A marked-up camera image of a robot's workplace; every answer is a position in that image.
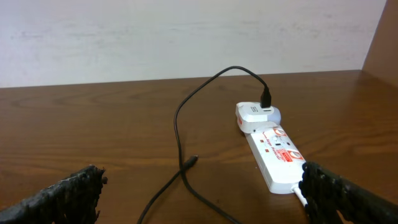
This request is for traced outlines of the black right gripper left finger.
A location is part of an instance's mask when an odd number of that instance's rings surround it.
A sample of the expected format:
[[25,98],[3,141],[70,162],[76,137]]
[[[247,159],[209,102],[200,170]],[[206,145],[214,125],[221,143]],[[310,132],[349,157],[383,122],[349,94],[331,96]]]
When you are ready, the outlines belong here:
[[1,223],[95,223],[98,200],[108,181],[104,173],[105,169],[89,165],[1,210]]

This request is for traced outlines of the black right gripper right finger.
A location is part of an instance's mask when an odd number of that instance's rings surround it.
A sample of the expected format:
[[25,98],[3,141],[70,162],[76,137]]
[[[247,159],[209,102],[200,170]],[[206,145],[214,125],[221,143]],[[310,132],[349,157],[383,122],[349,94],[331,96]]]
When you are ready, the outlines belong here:
[[397,205],[324,169],[314,162],[302,165],[298,183],[307,200],[309,223],[397,223]]

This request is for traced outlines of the white power strip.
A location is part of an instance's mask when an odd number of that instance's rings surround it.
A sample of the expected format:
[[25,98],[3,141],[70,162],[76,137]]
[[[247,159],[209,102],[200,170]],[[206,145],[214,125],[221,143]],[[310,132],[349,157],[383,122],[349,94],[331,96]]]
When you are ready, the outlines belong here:
[[258,168],[273,194],[292,194],[302,180],[305,159],[282,126],[245,134]]

